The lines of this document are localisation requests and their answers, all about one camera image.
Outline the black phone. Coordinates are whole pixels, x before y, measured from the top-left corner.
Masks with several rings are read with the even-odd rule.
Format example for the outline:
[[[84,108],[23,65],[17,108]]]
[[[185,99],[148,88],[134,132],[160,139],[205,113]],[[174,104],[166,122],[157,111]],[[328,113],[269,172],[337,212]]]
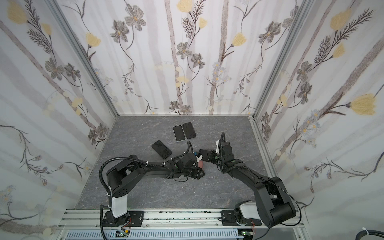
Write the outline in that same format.
[[[172,151],[160,140],[152,144],[152,149],[163,159],[172,155]]]
[[[182,124],[182,128],[188,140],[197,137],[197,134],[191,122]]]
[[[184,141],[186,139],[183,127],[181,125],[173,127],[175,139],[177,142]]]
[[[199,154],[202,157],[202,161],[210,163],[212,161],[212,157],[215,156],[216,152],[214,150],[199,150]]]

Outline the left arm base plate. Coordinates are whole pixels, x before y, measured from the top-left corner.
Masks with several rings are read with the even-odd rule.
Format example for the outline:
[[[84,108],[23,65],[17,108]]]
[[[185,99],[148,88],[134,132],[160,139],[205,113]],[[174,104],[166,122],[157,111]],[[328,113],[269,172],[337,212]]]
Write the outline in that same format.
[[[144,219],[144,211],[128,211],[120,217],[114,217],[111,211],[102,216],[103,227],[141,227]]]

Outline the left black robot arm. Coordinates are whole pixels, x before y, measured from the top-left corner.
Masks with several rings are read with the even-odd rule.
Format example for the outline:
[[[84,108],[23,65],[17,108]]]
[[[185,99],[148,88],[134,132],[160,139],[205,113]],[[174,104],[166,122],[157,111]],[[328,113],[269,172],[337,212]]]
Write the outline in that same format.
[[[199,166],[203,156],[188,142],[186,152],[163,163],[140,160],[136,155],[107,160],[99,169],[99,180],[107,191],[109,211],[102,214],[103,223],[126,224],[130,220],[128,194],[146,178],[162,178],[186,182],[199,180],[205,172]]]

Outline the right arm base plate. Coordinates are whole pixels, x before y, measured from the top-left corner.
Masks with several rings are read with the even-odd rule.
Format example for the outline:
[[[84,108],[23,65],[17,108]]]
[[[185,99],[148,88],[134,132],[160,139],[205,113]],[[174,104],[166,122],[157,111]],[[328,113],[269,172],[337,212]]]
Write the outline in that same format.
[[[246,219],[238,210],[223,210],[219,221],[223,226],[230,227],[254,227],[261,226],[262,221],[259,219]]]

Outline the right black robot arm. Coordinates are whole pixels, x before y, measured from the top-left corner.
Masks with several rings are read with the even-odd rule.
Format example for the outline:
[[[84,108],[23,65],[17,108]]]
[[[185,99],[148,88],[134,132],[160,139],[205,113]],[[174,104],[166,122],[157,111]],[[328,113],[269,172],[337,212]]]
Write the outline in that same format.
[[[283,181],[278,177],[261,175],[236,159],[225,133],[221,134],[216,156],[210,161],[219,166],[221,173],[241,181],[254,192],[258,215],[266,227],[288,226],[285,221],[297,215],[297,202],[287,192]]]

